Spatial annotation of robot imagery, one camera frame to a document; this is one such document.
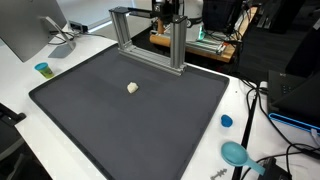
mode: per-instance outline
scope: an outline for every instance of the small white object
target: small white object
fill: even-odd
[[[127,87],[130,94],[136,92],[138,90],[138,88],[139,88],[139,86],[134,82],[130,82],[130,84]]]

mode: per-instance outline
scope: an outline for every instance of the white table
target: white table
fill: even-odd
[[[267,87],[266,82],[262,82],[260,87]],[[267,111],[267,96],[262,95],[262,107]],[[273,121],[279,130],[293,143],[308,144],[317,147],[310,133],[285,125],[283,123]],[[272,127],[271,123],[262,113],[259,103],[257,102],[252,129],[249,136],[248,153],[253,160],[258,160],[267,156],[283,154],[286,152],[288,143]],[[296,152],[295,148],[291,148],[290,152]],[[277,165],[287,171],[285,156],[278,157]],[[293,180],[316,180],[320,177],[320,161],[310,158],[309,156],[298,154],[289,156],[289,167]],[[245,179],[256,180],[258,174],[250,170]]]
[[[48,62],[58,75],[116,43],[95,36],[83,36],[75,41],[76,49],[65,59],[47,58],[55,47],[48,45],[26,63],[20,62],[7,46],[1,46],[0,102],[27,115],[16,128],[53,179],[102,180],[105,177],[99,170],[28,96],[32,89],[46,81],[34,70],[37,63]],[[182,179],[208,180],[224,168],[228,171],[221,179],[232,177],[234,168],[221,158],[220,147],[226,141],[240,143],[242,140],[248,118],[245,101],[248,88],[240,80],[229,78],[230,84]],[[223,114],[233,118],[230,128],[221,126]]]

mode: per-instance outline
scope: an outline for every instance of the black mat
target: black mat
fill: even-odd
[[[171,180],[181,178],[228,82],[192,67],[178,77],[113,46],[30,97],[108,179]]]

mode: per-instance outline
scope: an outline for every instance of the metal extrusion frame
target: metal extrusion frame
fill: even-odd
[[[186,67],[184,62],[187,33],[186,16],[173,16],[173,21],[170,24],[173,27],[170,45],[171,57],[168,58],[132,44],[126,18],[126,14],[130,12],[128,8],[117,7],[109,10],[109,12],[117,34],[120,54],[178,76],[183,73]]]

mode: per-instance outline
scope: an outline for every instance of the blue plastic spoon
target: blue plastic spoon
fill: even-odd
[[[249,166],[260,175],[264,174],[265,169],[258,163],[250,159],[246,149],[235,142],[226,142],[221,147],[222,158],[230,165],[240,167]]]

